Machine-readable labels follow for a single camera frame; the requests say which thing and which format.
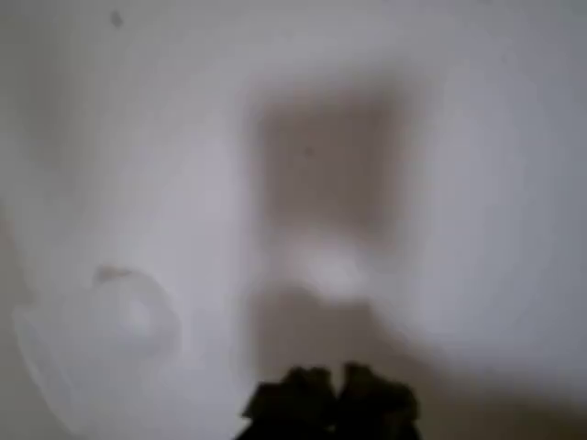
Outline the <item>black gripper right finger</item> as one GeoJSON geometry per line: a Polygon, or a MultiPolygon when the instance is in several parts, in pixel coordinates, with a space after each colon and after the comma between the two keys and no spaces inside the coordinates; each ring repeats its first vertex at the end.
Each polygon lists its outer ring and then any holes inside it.
{"type": "Polygon", "coordinates": [[[409,386],[366,364],[344,365],[335,414],[337,439],[419,439],[418,417],[419,404],[409,386]]]}

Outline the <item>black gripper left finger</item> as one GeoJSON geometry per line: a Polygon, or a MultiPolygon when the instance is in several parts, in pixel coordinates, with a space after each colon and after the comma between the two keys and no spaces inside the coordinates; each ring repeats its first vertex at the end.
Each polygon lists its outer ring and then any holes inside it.
{"type": "Polygon", "coordinates": [[[238,439],[334,439],[337,402],[328,368],[290,368],[258,384],[241,413],[247,425],[238,439]]]}

